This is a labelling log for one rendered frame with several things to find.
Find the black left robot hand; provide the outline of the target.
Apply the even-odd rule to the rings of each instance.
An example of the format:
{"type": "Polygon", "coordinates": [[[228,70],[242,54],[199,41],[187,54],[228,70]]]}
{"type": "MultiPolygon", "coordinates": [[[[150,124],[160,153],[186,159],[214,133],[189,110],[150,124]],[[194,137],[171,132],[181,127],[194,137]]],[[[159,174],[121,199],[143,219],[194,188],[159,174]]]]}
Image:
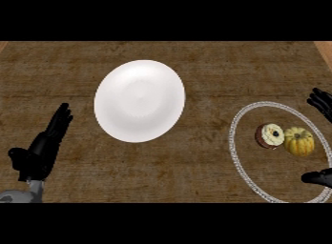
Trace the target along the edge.
{"type": "Polygon", "coordinates": [[[10,148],[8,157],[13,162],[13,168],[19,171],[19,181],[45,180],[72,120],[69,104],[63,103],[51,116],[45,130],[36,135],[29,148],[10,148]]]}

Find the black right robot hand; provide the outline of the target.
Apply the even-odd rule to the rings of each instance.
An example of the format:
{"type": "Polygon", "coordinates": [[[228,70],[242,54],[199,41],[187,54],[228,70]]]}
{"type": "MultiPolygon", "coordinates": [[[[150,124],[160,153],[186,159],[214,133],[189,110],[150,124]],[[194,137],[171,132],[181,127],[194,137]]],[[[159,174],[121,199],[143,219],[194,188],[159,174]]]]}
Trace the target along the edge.
{"type": "MultiPolygon", "coordinates": [[[[307,103],[317,109],[332,124],[332,94],[319,88],[313,88],[307,103]]],[[[304,173],[301,175],[301,181],[332,189],[332,168],[327,168],[319,172],[304,173]]]]}

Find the round clear silver-rimmed placemat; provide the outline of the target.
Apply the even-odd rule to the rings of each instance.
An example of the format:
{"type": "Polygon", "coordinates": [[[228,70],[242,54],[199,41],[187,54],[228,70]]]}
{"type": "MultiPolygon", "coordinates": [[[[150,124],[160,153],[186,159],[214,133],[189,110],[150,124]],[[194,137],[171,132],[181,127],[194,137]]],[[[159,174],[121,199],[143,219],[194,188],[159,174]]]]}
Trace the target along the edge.
{"type": "Polygon", "coordinates": [[[283,200],[280,200],[279,198],[276,198],[274,196],[271,196],[262,189],[261,187],[257,185],[257,183],[254,182],[252,178],[248,176],[240,161],[239,161],[239,157],[237,157],[237,152],[236,152],[236,145],[234,145],[234,135],[236,135],[236,126],[239,123],[239,120],[242,118],[242,116],[246,114],[246,112],[249,112],[251,110],[254,110],[255,108],[261,108],[261,107],[273,107],[277,108],[289,113],[292,113],[307,124],[307,126],[310,127],[310,129],[313,130],[319,142],[322,144],[323,150],[325,150],[325,155],[326,155],[326,160],[327,160],[327,167],[332,168],[332,149],[329,146],[329,143],[325,139],[325,136],[317,128],[317,126],[314,125],[314,123],[311,122],[311,120],[307,118],[307,116],[298,112],[293,108],[291,108],[289,106],[286,106],[285,104],[280,104],[277,102],[271,102],[271,101],[258,101],[255,103],[248,104],[236,113],[236,115],[233,116],[231,122],[230,122],[230,127],[228,127],[228,132],[227,132],[227,147],[228,147],[228,154],[230,154],[230,159],[233,162],[233,166],[236,168],[236,171],[246,183],[246,185],[249,186],[251,190],[255,192],[255,194],[270,203],[283,203],[283,200]]]}

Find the small yellow squash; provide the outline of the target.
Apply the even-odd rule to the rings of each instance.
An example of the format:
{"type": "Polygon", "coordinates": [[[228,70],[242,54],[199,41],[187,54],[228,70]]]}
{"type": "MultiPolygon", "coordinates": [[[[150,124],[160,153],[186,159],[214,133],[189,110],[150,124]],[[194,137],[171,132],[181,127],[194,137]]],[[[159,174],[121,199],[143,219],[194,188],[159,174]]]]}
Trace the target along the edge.
{"type": "Polygon", "coordinates": [[[285,149],[295,156],[308,156],[316,148],[313,134],[299,127],[285,130],[285,149]]]}

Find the brown cupcake with cream frosting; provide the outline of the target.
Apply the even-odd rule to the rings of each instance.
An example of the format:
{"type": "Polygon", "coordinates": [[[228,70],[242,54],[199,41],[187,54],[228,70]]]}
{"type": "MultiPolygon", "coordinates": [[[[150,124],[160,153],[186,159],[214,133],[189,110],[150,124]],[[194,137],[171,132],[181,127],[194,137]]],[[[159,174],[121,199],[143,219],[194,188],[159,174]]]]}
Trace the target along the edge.
{"type": "Polygon", "coordinates": [[[264,149],[276,149],[285,142],[285,133],[279,125],[261,124],[255,131],[255,141],[264,149]]]}

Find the white oval plate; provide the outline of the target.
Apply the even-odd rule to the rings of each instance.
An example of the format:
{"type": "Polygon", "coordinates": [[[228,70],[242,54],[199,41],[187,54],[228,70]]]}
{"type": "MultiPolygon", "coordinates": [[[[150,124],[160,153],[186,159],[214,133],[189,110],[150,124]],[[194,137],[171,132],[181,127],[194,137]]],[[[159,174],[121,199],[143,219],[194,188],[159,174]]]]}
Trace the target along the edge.
{"type": "Polygon", "coordinates": [[[106,75],[94,95],[94,114],[104,132],[129,143],[150,141],[174,126],[186,103],[177,72],[153,60],[135,60],[106,75]]]}

